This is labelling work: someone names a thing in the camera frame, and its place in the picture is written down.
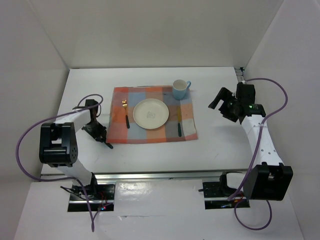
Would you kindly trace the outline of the gold knife green handle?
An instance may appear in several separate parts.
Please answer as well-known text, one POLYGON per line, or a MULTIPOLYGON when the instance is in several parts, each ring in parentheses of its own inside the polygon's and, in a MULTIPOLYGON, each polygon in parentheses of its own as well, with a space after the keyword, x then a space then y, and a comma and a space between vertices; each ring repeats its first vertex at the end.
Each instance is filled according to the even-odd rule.
POLYGON ((178 119, 178 124, 177 124, 178 136, 181 137, 182 136, 182 129, 181 129, 182 115, 181 115, 181 107, 180 106, 177 107, 177 119, 178 119))

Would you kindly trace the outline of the gold fork green handle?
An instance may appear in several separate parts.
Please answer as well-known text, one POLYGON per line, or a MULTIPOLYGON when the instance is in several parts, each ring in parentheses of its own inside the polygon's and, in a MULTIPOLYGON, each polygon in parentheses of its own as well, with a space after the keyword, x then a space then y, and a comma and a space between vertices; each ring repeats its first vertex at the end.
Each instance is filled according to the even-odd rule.
POLYGON ((124 108, 124 111, 125 111, 126 127, 129 129, 130 128, 130 122, 129 122, 129 116, 128 116, 128 102, 127 102, 126 99, 122 99, 122 107, 124 108))

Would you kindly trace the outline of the light blue mug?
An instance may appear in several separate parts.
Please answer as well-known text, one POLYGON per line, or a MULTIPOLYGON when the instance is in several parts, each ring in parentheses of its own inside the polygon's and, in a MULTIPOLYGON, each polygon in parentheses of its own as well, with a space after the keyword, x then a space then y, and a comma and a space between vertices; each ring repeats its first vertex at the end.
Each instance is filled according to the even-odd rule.
POLYGON ((172 84, 172 94, 176 100, 182 100, 191 86, 190 81, 177 79, 172 84))

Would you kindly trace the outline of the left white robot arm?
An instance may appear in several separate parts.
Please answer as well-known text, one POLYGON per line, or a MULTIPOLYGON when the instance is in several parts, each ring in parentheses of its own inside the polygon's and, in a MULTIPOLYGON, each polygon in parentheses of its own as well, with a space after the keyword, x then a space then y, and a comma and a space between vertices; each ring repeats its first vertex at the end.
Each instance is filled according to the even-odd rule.
POLYGON ((107 130, 97 120, 98 109, 96 100, 87 99, 84 106, 75 107, 70 115, 44 123, 40 128, 40 162, 71 178, 75 189, 88 200, 97 197, 99 187, 95 174, 79 160, 76 133, 82 130, 95 141, 106 143, 107 130))

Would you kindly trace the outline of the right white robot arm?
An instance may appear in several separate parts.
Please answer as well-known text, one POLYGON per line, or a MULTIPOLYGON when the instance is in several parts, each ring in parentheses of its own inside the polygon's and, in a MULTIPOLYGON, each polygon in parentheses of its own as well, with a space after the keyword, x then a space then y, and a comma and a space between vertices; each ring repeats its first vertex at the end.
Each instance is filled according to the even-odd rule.
POLYGON ((243 193, 248 200, 282 201, 293 177, 291 166, 284 165, 269 133, 264 107, 255 103, 256 91, 252 84, 238 83, 235 92, 223 87, 208 106, 218 109, 222 116, 239 122, 244 129, 252 159, 245 174, 228 172, 218 184, 223 196, 232 200, 243 193))

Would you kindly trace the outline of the aluminium front rail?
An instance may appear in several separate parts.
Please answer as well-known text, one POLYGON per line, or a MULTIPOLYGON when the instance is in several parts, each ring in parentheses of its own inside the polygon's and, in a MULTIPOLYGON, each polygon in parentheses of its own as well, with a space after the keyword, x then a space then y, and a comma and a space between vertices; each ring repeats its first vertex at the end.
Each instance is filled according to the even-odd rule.
POLYGON ((111 180, 173 180, 173 179, 219 179, 223 172, 245 174, 246 169, 157 171, 157 172, 98 172, 98 181, 111 180))

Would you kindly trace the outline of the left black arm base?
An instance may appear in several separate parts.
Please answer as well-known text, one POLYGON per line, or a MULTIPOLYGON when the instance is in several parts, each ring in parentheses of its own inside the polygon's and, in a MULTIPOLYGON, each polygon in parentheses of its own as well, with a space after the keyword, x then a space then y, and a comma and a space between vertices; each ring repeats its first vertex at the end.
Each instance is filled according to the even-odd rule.
MULTIPOLYGON (((75 213, 89 211, 85 195, 80 191, 78 186, 60 186, 60 188, 69 194, 68 212, 75 213)), ((96 186, 96 193, 88 191, 87 194, 91 211, 113 212, 115 188, 115 184, 98 184, 96 186)))

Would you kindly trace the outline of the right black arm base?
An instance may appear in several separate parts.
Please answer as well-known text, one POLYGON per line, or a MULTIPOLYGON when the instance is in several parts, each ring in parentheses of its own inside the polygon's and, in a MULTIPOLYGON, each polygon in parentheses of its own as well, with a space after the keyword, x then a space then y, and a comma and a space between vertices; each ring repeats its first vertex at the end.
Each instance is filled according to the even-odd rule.
POLYGON ((203 182, 198 192, 203 194, 206 210, 234 209, 236 205, 238 208, 250 208, 250 203, 243 193, 239 193, 235 199, 228 201, 227 198, 234 191, 223 189, 218 181, 203 182))

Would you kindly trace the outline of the cream ceramic plate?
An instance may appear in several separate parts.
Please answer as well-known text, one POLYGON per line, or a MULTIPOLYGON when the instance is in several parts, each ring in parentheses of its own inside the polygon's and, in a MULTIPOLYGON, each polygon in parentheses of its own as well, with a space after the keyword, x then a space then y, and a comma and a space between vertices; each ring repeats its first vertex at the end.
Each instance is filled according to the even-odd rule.
POLYGON ((169 108, 159 99, 148 98, 140 101, 133 109, 135 123, 146 130, 163 126, 169 118, 169 108))

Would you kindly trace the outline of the orange blue checkered cloth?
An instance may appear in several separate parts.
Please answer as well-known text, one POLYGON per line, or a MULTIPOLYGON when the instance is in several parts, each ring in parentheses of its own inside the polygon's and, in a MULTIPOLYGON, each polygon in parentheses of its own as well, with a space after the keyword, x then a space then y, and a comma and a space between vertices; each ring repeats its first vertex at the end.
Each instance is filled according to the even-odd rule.
POLYGON ((173 87, 169 85, 114 88, 106 142, 112 144, 153 144, 197 140, 191 93, 187 90, 183 99, 176 100, 173 97, 172 89, 173 87), (122 99, 127 100, 129 129, 126 126, 122 99), (167 105, 169 117, 163 126, 157 129, 144 129, 135 123, 133 110, 140 101, 145 99, 158 99, 167 105), (178 135, 178 106, 180 106, 182 117, 181 137, 178 135))

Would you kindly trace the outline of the gold spoon green handle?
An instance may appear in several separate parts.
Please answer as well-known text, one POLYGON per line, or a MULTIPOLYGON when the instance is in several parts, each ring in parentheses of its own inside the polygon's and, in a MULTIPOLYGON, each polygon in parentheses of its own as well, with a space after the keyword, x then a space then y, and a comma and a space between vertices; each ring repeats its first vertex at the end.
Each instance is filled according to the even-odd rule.
POLYGON ((105 143, 106 144, 106 146, 108 147, 108 148, 110 148, 110 149, 113 149, 114 147, 110 144, 110 143, 105 143))

